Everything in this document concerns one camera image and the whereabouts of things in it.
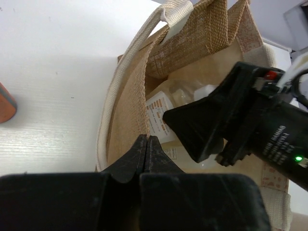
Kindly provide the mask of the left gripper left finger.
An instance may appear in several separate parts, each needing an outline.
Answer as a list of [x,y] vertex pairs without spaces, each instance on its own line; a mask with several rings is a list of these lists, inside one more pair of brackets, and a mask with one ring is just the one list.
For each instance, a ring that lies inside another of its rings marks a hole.
[[117,161],[102,171],[119,183],[129,183],[144,171],[147,135],[139,135],[132,147]]

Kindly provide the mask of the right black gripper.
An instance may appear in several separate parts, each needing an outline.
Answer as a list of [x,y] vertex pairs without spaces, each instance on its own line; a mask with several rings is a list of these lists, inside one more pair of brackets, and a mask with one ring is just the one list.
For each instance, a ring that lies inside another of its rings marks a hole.
[[[222,128],[242,104],[241,95],[251,90],[257,70],[256,65],[237,62],[208,96],[164,112],[163,120],[193,161],[200,163],[222,151]],[[301,188],[308,188],[308,114],[281,98],[282,92],[290,93],[307,106],[299,89],[307,73],[306,69],[298,72],[284,87],[269,83],[258,91],[233,140],[218,155],[219,164],[233,165],[253,153]]]

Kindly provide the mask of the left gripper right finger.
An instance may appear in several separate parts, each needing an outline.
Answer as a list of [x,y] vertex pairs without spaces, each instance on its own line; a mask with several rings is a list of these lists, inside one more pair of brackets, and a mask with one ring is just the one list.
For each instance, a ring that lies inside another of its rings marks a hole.
[[145,160],[143,164],[144,173],[184,173],[163,151],[156,136],[150,136],[147,140]]

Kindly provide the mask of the amber liquid squeeze bottle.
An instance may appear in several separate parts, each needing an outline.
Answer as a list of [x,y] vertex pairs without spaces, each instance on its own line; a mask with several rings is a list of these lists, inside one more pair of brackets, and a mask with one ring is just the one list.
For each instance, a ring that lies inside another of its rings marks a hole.
[[149,117],[150,134],[157,136],[165,154],[181,169],[205,170],[214,168],[215,158],[222,149],[224,141],[219,139],[213,146],[213,153],[204,161],[197,163],[163,120],[164,112],[200,100],[216,88],[216,85],[203,85],[198,81],[167,80],[160,84],[148,96],[146,106]]

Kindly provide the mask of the brown canvas tote bag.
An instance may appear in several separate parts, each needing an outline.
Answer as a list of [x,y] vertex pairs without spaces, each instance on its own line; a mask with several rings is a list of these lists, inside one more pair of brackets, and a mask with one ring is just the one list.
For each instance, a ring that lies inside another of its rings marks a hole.
[[97,139],[97,168],[118,160],[140,134],[149,134],[146,96],[166,80],[222,82],[238,61],[275,67],[250,2],[170,0],[145,21],[109,86]]

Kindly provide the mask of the orange pump bottle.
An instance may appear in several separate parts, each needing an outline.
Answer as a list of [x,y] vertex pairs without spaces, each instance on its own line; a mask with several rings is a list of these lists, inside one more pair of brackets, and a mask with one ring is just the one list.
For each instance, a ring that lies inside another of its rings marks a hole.
[[17,111],[17,103],[13,96],[0,83],[0,122],[4,123],[13,118]]

